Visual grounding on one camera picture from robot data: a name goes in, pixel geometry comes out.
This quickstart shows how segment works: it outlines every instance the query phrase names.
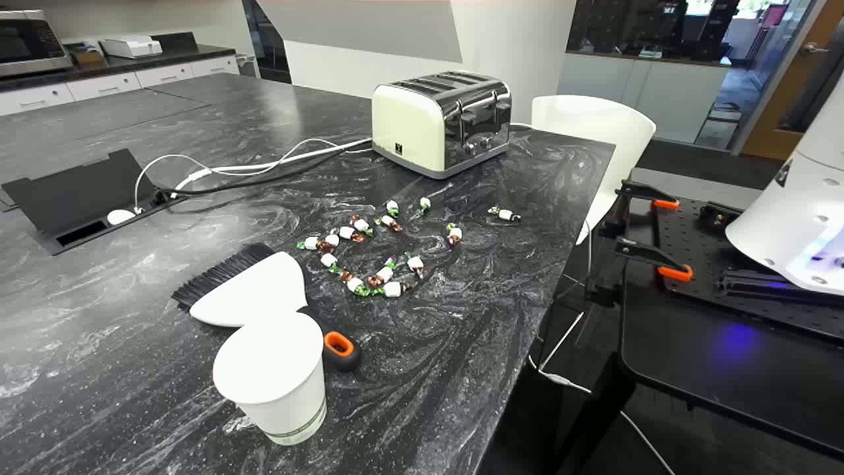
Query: white appliance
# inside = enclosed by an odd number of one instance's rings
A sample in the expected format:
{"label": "white appliance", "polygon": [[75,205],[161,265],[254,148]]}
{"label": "white appliance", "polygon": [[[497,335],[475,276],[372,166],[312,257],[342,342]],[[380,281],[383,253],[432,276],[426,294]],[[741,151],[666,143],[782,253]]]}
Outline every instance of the white appliance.
{"label": "white appliance", "polygon": [[844,294],[844,79],[765,193],[724,228],[797,286]]}
{"label": "white appliance", "polygon": [[161,41],[153,36],[111,36],[101,38],[101,45],[108,54],[119,57],[161,54]]}
{"label": "white appliance", "polygon": [[70,65],[41,9],[0,9],[0,77]]}
{"label": "white appliance", "polygon": [[372,94],[380,154],[445,180],[505,151],[511,94],[491,77],[442,71],[383,85]]}

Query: white cabinet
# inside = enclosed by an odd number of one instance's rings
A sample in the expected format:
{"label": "white cabinet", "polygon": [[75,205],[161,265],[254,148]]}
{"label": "white cabinet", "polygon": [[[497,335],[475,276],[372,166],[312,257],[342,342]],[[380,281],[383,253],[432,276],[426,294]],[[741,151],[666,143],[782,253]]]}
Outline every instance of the white cabinet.
{"label": "white cabinet", "polygon": [[65,85],[2,91],[0,94],[0,115],[37,110],[37,108],[53,108],[60,103],[73,103],[73,94]]}
{"label": "white cabinet", "polygon": [[98,77],[85,81],[69,81],[73,100],[91,100],[104,94],[120,94],[128,89],[140,89],[135,74]]}
{"label": "white cabinet", "polygon": [[188,62],[188,67],[190,67],[190,77],[239,74],[235,54],[195,61],[195,62]]}
{"label": "white cabinet", "polygon": [[724,65],[567,52],[558,91],[627,103],[657,122],[657,137],[694,143],[724,74]]}
{"label": "white cabinet", "polygon": [[190,65],[188,62],[136,71],[136,85],[140,86],[157,86],[157,85],[184,81],[184,79],[190,79]]}
{"label": "white cabinet", "polygon": [[33,108],[53,108],[73,100],[120,94],[128,89],[161,86],[168,81],[184,81],[193,77],[211,77],[211,74],[239,74],[238,57],[222,54],[207,61],[174,62],[164,67],[143,67],[128,74],[111,74],[111,77],[65,81],[65,85],[0,91],[0,115],[23,114]]}

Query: kitchen counter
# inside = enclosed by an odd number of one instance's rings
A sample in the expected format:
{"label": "kitchen counter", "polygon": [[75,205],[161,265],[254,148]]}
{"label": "kitchen counter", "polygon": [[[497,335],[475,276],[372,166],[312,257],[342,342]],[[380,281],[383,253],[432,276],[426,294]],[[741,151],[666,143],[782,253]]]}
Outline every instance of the kitchen counter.
{"label": "kitchen counter", "polygon": [[617,54],[617,52],[586,52],[586,50],[567,50],[567,54],[592,54],[592,57],[625,57],[625,61],[645,61],[645,62],[683,62],[683,65],[703,65],[703,67],[731,67],[719,61],[695,61],[695,57],[637,57],[637,54]]}
{"label": "kitchen counter", "polygon": [[73,67],[48,71],[48,74],[6,77],[0,79],[0,91],[108,77],[120,71],[157,67],[170,62],[190,62],[190,61],[219,57],[219,54],[235,54],[235,50],[201,45],[193,52],[161,52],[151,57],[104,57],[104,65],[87,65],[87,67],[73,65]]}
{"label": "kitchen counter", "polygon": [[[0,119],[0,177],[40,177],[128,148],[143,164],[188,152],[205,164],[283,154],[304,137],[370,135],[370,100],[205,77]],[[548,310],[610,145],[511,132],[504,158],[449,181],[374,152],[309,169],[248,194],[184,202],[49,256],[21,210],[0,217],[0,471],[475,471]],[[161,164],[174,184],[193,172]],[[410,205],[432,197],[421,218]],[[342,253],[366,269],[421,253],[406,298],[351,298],[296,240],[348,217],[404,209]],[[496,222],[487,205],[521,222]],[[463,243],[442,244],[445,222]],[[296,446],[268,443],[211,381],[228,335],[168,298],[246,243],[289,249],[314,319],[358,339],[358,371],[327,371],[327,420]]]}

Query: black table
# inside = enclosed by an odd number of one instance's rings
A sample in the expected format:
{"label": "black table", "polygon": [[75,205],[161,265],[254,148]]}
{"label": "black table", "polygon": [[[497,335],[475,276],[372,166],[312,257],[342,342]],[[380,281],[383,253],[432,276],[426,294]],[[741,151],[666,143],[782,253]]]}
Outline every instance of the black table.
{"label": "black table", "polygon": [[[648,223],[631,235],[652,240]],[[842,344],[672,294],[653,263],[633,257],[620,313],[620,347],[567,434],[558,471],[586,463],[637,381],[844,459]]]}
{"label": "black table", "polygon": [[[304,137],[370,135],[370,100],[207,77],[161,89],[0,119],[0,177],[40,177],[128,148],[143,164],[268,160]],[[475,471],[553,301],[610,145],[513,128],[517,148],[449,181],[376,154],[346,154],[251,190],[228,205],[156,214],[49,256],[28,222],[0,217],[0,471]],[[178,160],[151,172],[174,184]],[[351,265],[418,249],[425,281],[401,301],[362,301],[296,240],[388,197],[406,235],[376,238]],[[509,205],[519,223],[494,222]],[[458,222],[463,243],[442,244]],[[363,347],[354,375],[327,375],[327,421],[296,447],[268,443],[211,384],[228,330],[168,298],[246,243],[289,249],[323,330]]]}

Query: toaster slot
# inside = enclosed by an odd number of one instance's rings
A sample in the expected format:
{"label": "toaster slot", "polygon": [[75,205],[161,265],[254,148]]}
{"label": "toaster slot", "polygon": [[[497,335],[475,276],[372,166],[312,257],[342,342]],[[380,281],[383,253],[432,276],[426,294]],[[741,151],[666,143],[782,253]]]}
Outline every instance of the toaster slot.
{"label": "toaster slot", "polygon": [[458,81],[458,85],[475,85],[472,79],[463,79],[463,77],[455,77],[455,74],[439,74],[439,77],[445,77],[449,81]]}
{"label": "toaster slot", "polygon": [[439,89],[453,89],[453,86],[458,86],[458,85],[445,81],[445,79],[439,79],[439,77],[425,77],[421,81],[425,81],[425,85],[434,85],[434,86],[439,86]]}
{"label": "toaster slot", "polygon": [[429,85],[418,85],[418,81],[399,81],[406,89],[416,89],[421,94],[437,94],[439,89],[429,86]]}
{"label": "toaster slot", "polygon": [[437,91],[453,89],[451,85],[434,81],[434,79],[429,79],[429,77],[421,77],[421,79],[416,79],[416,81],[425,85],[425,86],[432,86],[432,89],[437,89]]}
{"label": "toaster slot", "polygon": [[463,79],[463,81],[470,81],[470,85],[487,81],[486,77],[461,74],[461,71],[449,71],[449,77],[458,77],[458,79]]}

